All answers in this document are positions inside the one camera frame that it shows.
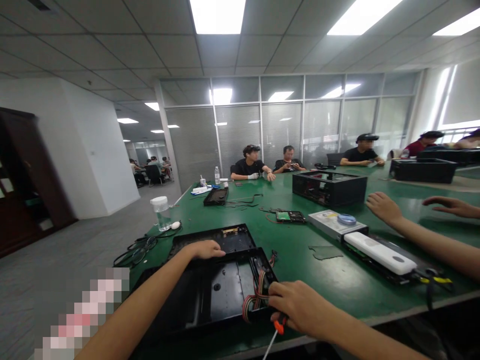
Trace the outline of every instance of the white mouse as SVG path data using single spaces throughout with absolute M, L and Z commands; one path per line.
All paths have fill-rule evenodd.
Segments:
M 176 230 L 180 227 L 181 223 L 180 221 L 175 221 L 172 225 L 171 225 L 171 229 L 172 230 Z

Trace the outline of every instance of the office desk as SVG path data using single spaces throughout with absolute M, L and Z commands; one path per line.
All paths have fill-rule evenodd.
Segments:
M 339 167 L 335 172 L 368 175 L 367 194 L 375 191 L 384 192 L 400 206 L 406 218 L 438 233 L 480 247 L 478 235 L 480 221 L 432 211 L 421 205 L 423 199 L 434 195 L 456 197 L 478 205 L 480 204 L 480 194 L 457 193 L 383 180 L 388 176 L 389 168 L 390 163 L 387 162 L 384 168 Z M 230 183 L 228 200 L 263 194 L 263 197 L 257 197 L 256 201 L 259 206 L 267 209 L 272 207 L 297 210 L 302 211 L 304 216 L 325 210 L 324 207 L 292 193 L 292 175 L 289 173 L 277 175 L 276 180 L 272 183 L 263 178 L 246 180 L 242 183 L 242 187 L 236 187 L 235 183 Z M 393 285 L 345 251 L 343 257 L 322 261 L 315 259 L 309 246 L 321 245 L 325 240 L 334 246 L 339 246 L 339 244 L 310 224 L 272 223 L 265 218 L 265 212 L 259 211 L 258 206 L 246 209 L 223 206 L 204 207 L 203 200 L 203 197 L 197 198 L 188 190 L 177 202 L 177 206 L 171 208 L 172 219 L 174 221 L 181 220 L 183 223 L 180 234 L 246 223 L 258 247 L 263 247 L 266 254 L 271 253 L 272 249 L 278 252 L 273 270 L 280 281 L 302 280 L 328 301 L 370 326 L 427 310 L 424 285 Z M 400 245 L 415 255 L 420 255 L 435 264 L 438 263 L 421 249 L 398 236 L 377 219 L 364 204 L 360 203 L 336 210 L 355 216 L 360 222 L 367 224 L 372 233 Z M 158 230 L 155 228 L 149 232 L 150 235 L 156 233 Z M 166 259 L 170 247 L 171 238 L 159 241 L 156 247 L 147 253 L 145 257 L 148 260 L 147 263 L 139 264 L 130 272 L 130 288 L 134 286 L 144 269 L 158 266 Z M 480 296 L 480 285 L 446 265 L 443 268 L 454 282 L 455 293 L 436 292 L 435 307 L 443 307 Z M 158 344 L 158 349 L 142 349 L 136 352 L 132 358 L 158 358 L 159 352 L 161 352 L 161 356 L 165 359 L 216 359 L 221 357 L 245 359 L 263 355 L 273 333 L 274 327 L 271 323 L 248 325 L 240 320 L 231 328 L 221 332 L 205 333 L 202 338 L 161 342 Z M 272 351 L 312 341 L 311 338 L 289 329 L 285 335 L 277 337 Z

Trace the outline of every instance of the hand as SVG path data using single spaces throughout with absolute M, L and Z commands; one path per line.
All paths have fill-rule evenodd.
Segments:
M 432 209 L 442 213 L 454 214 L 462 218 L 480 219 L 480 208 L 452 197 L 432 196 L 422 202 L 423 205 L 440 204 Z
M 350 317 L 302 281 L 273 282 L 268 294 L 268 305 L 288 315 L 289 328 L 321 341 L 331 342 L 341 336 L 342 326 Z M 279 315 L 279 312 L 272 314 L 271 321 Z
M 273 180 L 275 180 L 275 178 L 276 178 L 276 176 L 275 176 L 275 174 L 274 174 L 273 172 L 269 172 L 269 173 L 266 175 L 266 179 L 267 179 L 268 181 L 273 181 Z
M 220 245 L 214 240 L 204 240 L 192 242 L 184 247 L 190 252 L 192 259 L 210 259 L 225 256 L 225 251 L 220 249 Z
M 383 192 L 374 192 L 368 195 L 366 206 L 380 220 L 388 225 L 403 218 L 399 206 Z

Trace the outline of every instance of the glass partition wall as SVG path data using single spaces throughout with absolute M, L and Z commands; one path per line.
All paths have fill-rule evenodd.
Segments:
M 404 147 L 419 72 L 161 79 L 180 187 L 229 178 L 246 145 L 273 169 L 283 148 L 307 169 L 376 133 L 383 158 Z

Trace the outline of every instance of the water bottle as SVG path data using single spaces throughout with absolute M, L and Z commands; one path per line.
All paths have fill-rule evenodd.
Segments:
M 410 150 L 405 148 L 400 155 L 400 159 L 408 159 L 410 157 Z
M 215 166 L 215 185 L 220 184 L 220 170 L 218 166 Z
M 158 219 L 158 230 L 161 232 L 167 231 L 172 226 L 170 219 L 169 201 L 166 196 L 159 196 L 150 200 L 153 206 L 153 211 L 156 213 Z

